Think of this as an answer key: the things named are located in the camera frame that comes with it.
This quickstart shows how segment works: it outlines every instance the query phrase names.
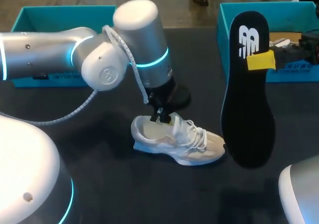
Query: yellow tape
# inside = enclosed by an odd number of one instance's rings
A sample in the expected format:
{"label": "yellow tape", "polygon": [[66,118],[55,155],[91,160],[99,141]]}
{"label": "yellow tape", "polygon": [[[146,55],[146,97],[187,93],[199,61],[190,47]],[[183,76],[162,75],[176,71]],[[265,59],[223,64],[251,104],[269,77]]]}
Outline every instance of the yellow tape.
{"label": "yellow tape", "polygon": [[276,69],[274,51],[247,56],[248,70]]}

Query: robotic arm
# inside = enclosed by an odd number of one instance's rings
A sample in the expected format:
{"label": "robotic arm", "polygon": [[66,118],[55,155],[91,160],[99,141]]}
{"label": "robotic arm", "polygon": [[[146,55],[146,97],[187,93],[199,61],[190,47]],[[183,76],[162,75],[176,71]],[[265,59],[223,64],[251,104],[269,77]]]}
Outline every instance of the robotic arm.
{"label": "robotic arm", "polygon": [[[113,22],[114,30],[105,26],[101,34],[85,27],[56,33],[2,33],[0,78],[76,70],[94,89],[73,112],[77,113],[97,91],[115,88],[131,65],[144,103],[154,108],[152,121],[169,123],[170,113],[189,104],[190,93],[174,80],[156,5],[149,0],[129,1],[116,10]],[[31,123],[53,124],[66,118]]]}

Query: robot logo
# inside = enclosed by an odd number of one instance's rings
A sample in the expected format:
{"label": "robot logo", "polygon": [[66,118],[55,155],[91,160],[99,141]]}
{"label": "robot logo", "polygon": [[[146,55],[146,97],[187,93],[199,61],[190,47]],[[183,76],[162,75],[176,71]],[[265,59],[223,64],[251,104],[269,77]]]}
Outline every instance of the robot logo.
{"label": "robot logo", "polygon": [[173,73],[173,69],[171,68],[171,66],[169,66],[167,69],[167,76],[170,77],[172,73]]}
{"label": "robot logo", "polygon": [[100,73],[100,81],[104,85],[109,85],[115,82],[118,78],[119,74],[118,71],[114,67],[107,67],[104,68]]}

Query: shoe tongue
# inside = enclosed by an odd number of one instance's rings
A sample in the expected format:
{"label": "shoe tongue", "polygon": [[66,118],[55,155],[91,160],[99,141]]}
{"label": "shoe tongue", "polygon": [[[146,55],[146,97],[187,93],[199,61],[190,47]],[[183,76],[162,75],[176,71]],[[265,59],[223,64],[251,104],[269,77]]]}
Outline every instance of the shoe tongue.
{"label": "shoe tongue", "polygon": [[170,115],[173,124],[173,136],[183,137],[183,141],[188,142],[195,137],[195,131],[189,130],[190,124],[183,120],[178,114]]}

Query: new balance logo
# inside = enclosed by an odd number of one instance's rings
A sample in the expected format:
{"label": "new balance logo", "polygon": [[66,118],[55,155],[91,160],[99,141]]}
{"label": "new balance logo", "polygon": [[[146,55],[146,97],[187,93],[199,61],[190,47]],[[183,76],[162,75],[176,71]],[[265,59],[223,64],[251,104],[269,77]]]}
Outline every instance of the new balance logo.
{"label": "new balance logo", "polygon": [[243,45],[239,48],[239,56],[246,58],[252,53],[259,51],[259,34],[254,28],[248,29],[246,26],[239,28],[239,43]]}

